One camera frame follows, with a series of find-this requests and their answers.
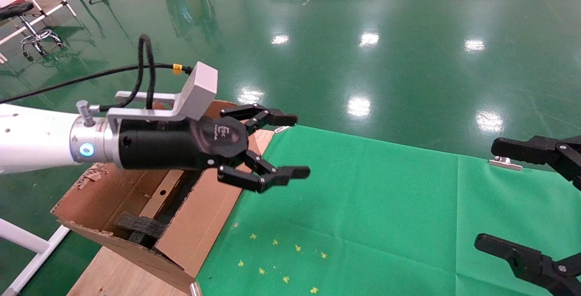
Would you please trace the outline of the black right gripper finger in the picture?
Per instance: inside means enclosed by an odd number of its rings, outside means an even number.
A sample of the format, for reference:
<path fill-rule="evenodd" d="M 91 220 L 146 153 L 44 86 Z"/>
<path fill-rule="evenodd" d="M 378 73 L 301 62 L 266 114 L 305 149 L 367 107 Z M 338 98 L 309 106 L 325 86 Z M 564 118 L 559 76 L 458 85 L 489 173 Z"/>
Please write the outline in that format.
<path fill-rule="evenodd" d="M 528 141 L 497 138 L 491 146 L 497 157 L 531 164 L 548 164 L 581 190 L 581 137 L 554 139 L 535 135 Z"/>
<path fill-rule="evenodd" d="M 477 250 L 505 260 L 517 279 L 544 288 L 553 296 L 579 296 L 581 254 L 555 261 L 538 250 L 488 234 L 478 234 Z"/>

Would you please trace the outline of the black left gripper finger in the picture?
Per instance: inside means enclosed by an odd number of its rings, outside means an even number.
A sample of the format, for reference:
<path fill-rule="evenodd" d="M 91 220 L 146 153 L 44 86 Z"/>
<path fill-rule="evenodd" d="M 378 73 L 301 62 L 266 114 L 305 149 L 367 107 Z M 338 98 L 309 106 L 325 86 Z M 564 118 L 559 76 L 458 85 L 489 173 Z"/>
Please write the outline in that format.
<path fill-rule="evenodd" d="M 247 133 L 254 133 L 264 126 L 294 126 L 298 122 L 296 114 L 284 113 L 279 109 L 266 108 L 259 104 L 247 104 L 220 110 L 220 117 L 230 117 L 245 121 Z"/>
<path fill-rule="evenodd" d="M 273 186 L 287 186 L 290 180 L 305 179 L 309 175 L 308 166 L 275 167 L 252 150 L 245 150 L 217 165 L 219 182 L 257 193 Z"/>

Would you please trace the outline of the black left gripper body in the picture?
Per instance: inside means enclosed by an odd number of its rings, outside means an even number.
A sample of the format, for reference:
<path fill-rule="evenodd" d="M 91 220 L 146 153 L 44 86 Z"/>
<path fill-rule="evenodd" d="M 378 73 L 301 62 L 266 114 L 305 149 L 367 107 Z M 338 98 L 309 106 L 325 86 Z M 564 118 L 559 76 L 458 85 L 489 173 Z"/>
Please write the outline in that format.
<path fill-rule="evenodd" d="M 127 170 L 205 170 L 241 163 L 246 125 L 234 118 L 122 120 L 119 159 Z"/>

